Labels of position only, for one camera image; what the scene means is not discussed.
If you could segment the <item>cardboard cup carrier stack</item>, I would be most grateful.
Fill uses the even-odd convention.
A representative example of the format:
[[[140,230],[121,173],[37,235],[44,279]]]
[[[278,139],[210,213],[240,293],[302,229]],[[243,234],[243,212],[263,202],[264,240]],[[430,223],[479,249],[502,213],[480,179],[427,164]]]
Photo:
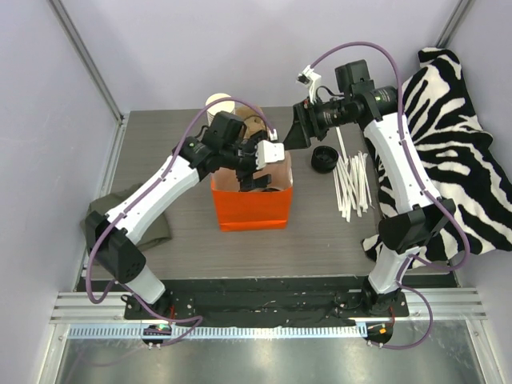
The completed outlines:
[[[261,119],[263,112],[259,106],[256,106],[255,109],[251,109],[248,106],[242,105],[236,107],[234,112],[244,120],[246,125],[245,139],[249,139],[253,134],[259,131],[266,131],[266,124]]]

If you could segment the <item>orange paper bag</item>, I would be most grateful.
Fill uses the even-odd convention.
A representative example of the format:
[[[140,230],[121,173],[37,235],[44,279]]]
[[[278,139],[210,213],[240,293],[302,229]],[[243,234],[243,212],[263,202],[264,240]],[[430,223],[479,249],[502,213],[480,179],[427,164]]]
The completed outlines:
[[[222,231],[276,230],[287,226],[293,200],[293,173],[289,152],[285,160],[269,164],[254,176],[271,176],[270,187],[280,192],[256,189],[241,192],[233,170],[221,168],[210,176],[210,189],[219,227]]]

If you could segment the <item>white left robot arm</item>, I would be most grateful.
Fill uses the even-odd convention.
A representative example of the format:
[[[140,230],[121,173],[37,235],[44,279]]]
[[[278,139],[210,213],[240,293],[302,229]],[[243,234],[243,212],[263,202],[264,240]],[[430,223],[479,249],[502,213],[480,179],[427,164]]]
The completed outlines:
[[[185,192],[221,168],[236,173],[244,191],[263,188],[268,174],[254,173],[285,159],[276,134],[263,130],[249,138],[246,124],[235,114],[215,115],[200,137],[180,140],[157,172],[125,201],[104,214],[96,210],[85,220],[89,261],[98,262],[119,284],[140,297],[152,318],[164,318],[170,309],[166,288],[146,264],[137,247],[150,225]]]

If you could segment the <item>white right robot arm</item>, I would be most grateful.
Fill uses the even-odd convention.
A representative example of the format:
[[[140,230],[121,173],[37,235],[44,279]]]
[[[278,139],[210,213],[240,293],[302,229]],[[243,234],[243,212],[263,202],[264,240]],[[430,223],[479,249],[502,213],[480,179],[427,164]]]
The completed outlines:
[[[342,95],[327,102],[316,95],[321,77],[312,66],[298,75],[309,95],[293,106],[293,123],[283,143],[286,150],[305,149],[313,138],[323,140],[329,129],[356,123],[383,164],[397,213],[378,224],[382,249],[361,296],[362,309],[378,316],[397,301],[412,257],[452,218],[455,204],[434,188],[414,148],[402,85],[377,88],[364,60],[336,68],[335,75]]]

